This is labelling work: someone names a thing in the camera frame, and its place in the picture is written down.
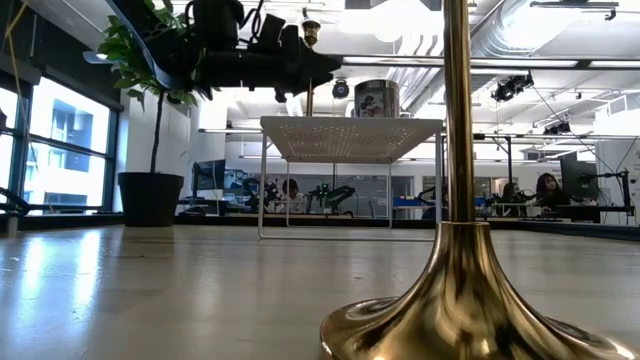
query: computer monitor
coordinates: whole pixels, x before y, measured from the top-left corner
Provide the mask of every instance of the computer monitor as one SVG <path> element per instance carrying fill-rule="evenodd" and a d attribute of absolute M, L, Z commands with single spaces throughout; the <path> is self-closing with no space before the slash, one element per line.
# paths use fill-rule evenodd
<path fill-rule="evenodd" d="M 193 164 L 193 182 L 191 190 L 194 196 L 200 190 L 224 189 L 224 170 L 226 160 L 203 161 Z"/>
<path fill-rule="evenodd" d="M 573 198 L 597 200 L 600 194 L 596 164 L 574 159 L 561 159 L 563 190 Z"/>

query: security camera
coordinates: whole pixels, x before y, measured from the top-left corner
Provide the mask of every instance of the security camera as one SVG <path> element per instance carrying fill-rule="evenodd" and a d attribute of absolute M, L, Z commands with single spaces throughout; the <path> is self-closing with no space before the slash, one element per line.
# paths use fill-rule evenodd
<path fill-rule="evenodd" d="M 335 99 L 345 99 L 349 96 L 349 85 L 344 79 L 336 80 L 336 84 L 333 86 L 333 97 Z"/>

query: white table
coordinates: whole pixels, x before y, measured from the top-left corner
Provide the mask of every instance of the white table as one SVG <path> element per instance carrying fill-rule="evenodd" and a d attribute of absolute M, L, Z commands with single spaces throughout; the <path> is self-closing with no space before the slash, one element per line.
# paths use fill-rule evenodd
<path fill-rule="evenodd" d="M 442 208 L 441 146 L 442 120 L 344 118 L 344 117 L 272 117 L 261 119 L 263 129 L 262 164 L 260 173 L 260 210 L 258 235 L 261 239 L 298 240 L 367 240 L 336 238 L 272 236 L 264 233 L 264 188 L 267 170 L 267 138 L 287 162 L 287 183 L 290 163 L 385 164 L 389 165 L 387 179 L 387 207 L 389 227 L 393 225 L 393 196 L 391 194 L 392 165 L 406 153 L 436 134 L 436 193 L 437 206 Z M 289 197 L 287 226 L 289 226 Z"/>

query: white ceiling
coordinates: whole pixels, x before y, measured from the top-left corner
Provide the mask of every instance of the white ceiling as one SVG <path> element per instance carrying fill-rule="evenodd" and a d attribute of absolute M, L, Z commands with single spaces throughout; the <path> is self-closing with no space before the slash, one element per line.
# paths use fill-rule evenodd
<path fill-rule="evenodd" d="M 178 6 L 185 3 L 183 0 L 173 1 Z M 478 22 L 498 1 L 476 0 L 478 11 L 471 16 L 470 21 Z M 640 3 L 637 0 L 621 2 Z M 277 0 L 267 3 L 265 8 L 269 13 L 283 17 L 290 23 L 299 22 L 301 18 L 299 7 L 303 3 L 293 7 L 290 5 L 291 1 L 287 2 L 289 4 L 287 6 L 276 3 Z M 350 13 L 341 10 L 344 8 L 343 1 L 313 0 L 309 4 L 311 16 L 318 19 L 323 26 L 320 41 L 315 47 L 318 52 L 392 54 L 397 53 L 401 47 L 402 41 L 385 43 L 370 33 L 345 33 L 340 22 Z M 100 30 L 106 26 L 106 16 L 112 14 L 104 0 L 31 0 L 31 5 L 44 17 L 92 48 L 96 48 L 100 43 L 102 37 Z M 255 1 L 245 4 L 245 8 L 253 6 Z M 640 12 L 621 11 L 613 21 L 605 21 L 604 16 L 604 13 L 581 14 L 577 21 L 538 49 L 533 56 L 640 58 Z M 335 76 L 346 78 L 350 85 L 355 85 L 364 80 L 384 78 L 388 70 L 379 67 L 345 67 L 336 71 Z M 555 111 L 580 105 L 582 112 L 573 116 L 576 122 L 581 123 L 592 121 L 593 114 L 588 110 L 603 104 L 588 100 L 590 97 L 599 92 L 611 90 L 640 90 L 640 74 L 635 72 L 535 71 L 533 77 L 536 87 Z M 323 114 L 334 113 L 342 116 L 349 101 L 334 100 L 331 96 L 331 88 L 332 85 L 327 85 L 316 89 L 314 109 Z M 526 90 L 525 94 L 514 101 L 500 106 L 496 106 L 495 102 L 489 98 L 491 89 L 479 90 L 474 94 L 474 102 L 480 105 L 473 109 L 474 121 L 477 123 L 495 124 L 498 121 L 505 124 L 530 124 L 552 115 L 531 89 Z M 578 92 L 583 92 L 582 100 L 575 99 Z M 285 106 L 274 101 L 272 91 L 259 90 L 253 94 L 233 91 L 230 93 L 235 98 L 229 114 L 233 121 L 256 119 L 263 115 L 286 114 Z M 433 110 L 433 114 L 438 116 L 443 114 L 442 106 L 438 104 L 442 100 L 433 99 L 432 101 L 435 104 L 429 109 Z"/>

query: ceiling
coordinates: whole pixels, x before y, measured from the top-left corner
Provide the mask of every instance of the ceiling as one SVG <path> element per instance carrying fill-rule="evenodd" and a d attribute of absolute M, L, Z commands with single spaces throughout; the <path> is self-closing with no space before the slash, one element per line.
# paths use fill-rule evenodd
<path fill-rule="evenodd" d="M 531 0 L 505 0 L 507 2 Z M 179 10 L 186 1 L 173 0 Z M 619 0 L 626 6 L 618 12 L 613 21 L 605 21 L 606 13 L 580 12 L 549 41 L 545 41 L 529 56 L 544 57 L 614 57 L 640 58 L 640 8 L 636 9 L 637 0 Z M 499 0 L 475 0 L 477 11 L 470 16 L 473 28 L 499 3 Z M 255 7 L 256 2 L 245 2 L 245 9 Z M 105 0 L 31 0 L 31 6 L 41 15 L 69 32 L 83 43 L 96 48 L 102 39 L 101 30 L 106 27 L 106 16 L 112 14 Z M 379 18 L 362 19 L 367 11 L 373 10 L 345 10 L 345 0 L 271 0 L 265 3 L 267 12 L 284 18 L 289 23 L 299 23 L 300 8 L 308 6 L 310 15 L 322 24 L 320 41 L 315 50 L 320 53 L 331 54 L 418 54 L 438 55 L 442 49 L 441 39 L 434 30 L 424 31 L 425 34 L 405 34 L 394 42 L 379 40 L 381 29 L 392 29 L 397 26 L 393 19 L 410 22 L 411 16 L 385 12 Z M 441 25 L 441 12 L 425 13 L 430 17 L 421 26 L 436 27 Z M 483 26 L 496 26 L 488 21 Z M 511 37 L 526 38 L 534 36 L 537 31 L 545 27 L 544 23 L 528 21 L 521 24 L 522 33 Z M 475 32 L 472 43 L 476 41 Z M 380 67 L 345 67 L 335 72 L 335 77 L 345 78 L 350 85 L 375 78 L 388 78 L 394 70 Z M 423 83 L 429 83 L 428 77 L 422 81 L 415 81 L 418 72 L 405 76 L 401 87 L 403 91 L 414 91 L 416 95 L 424 92 Z M 504 79 L 505 75 L 474 75 L 475 87 L 473 94 L 473 115 L 477 130 L 494 132 L 501 131 L 528 132 L 538 131 L 532 124 L 545 124 L 545 119 L 552 120 L 553 113 L 567 112 L 576 124 L 588 125 L 593 122 L 593 110 L 606 104 L 606 101 L 619 97 L 624 92 L 640 91 L 640 74 L 634 72 L 587 72 L 587 71 L 534 71 L 535 86 L 547 102 L 543 103 L 540 96 L 532 89 L 516 97 L 508 103 L 496 104 L 491 99 L 491 91 L 496 81 Z M 314 95 L 314 111 L 323 115 L 344 116 L 351 99 L 335 100 L 331 95 L 332 84 L 316 89 Z M 245 90 L 226 91 L 225 97 L 230 100 L 229 119 L 243 126 L 255 126 L 256 120 L 263 115 L 287 114 L 287 107 L 274 101 L 270 90 L 257 90 L 249 93 Z M 431 97 L 424 105 L 420 115 L 422 117 L 443 118 L 443 92 Z M 304 96 L 300 99 L 304 106 Z"/>

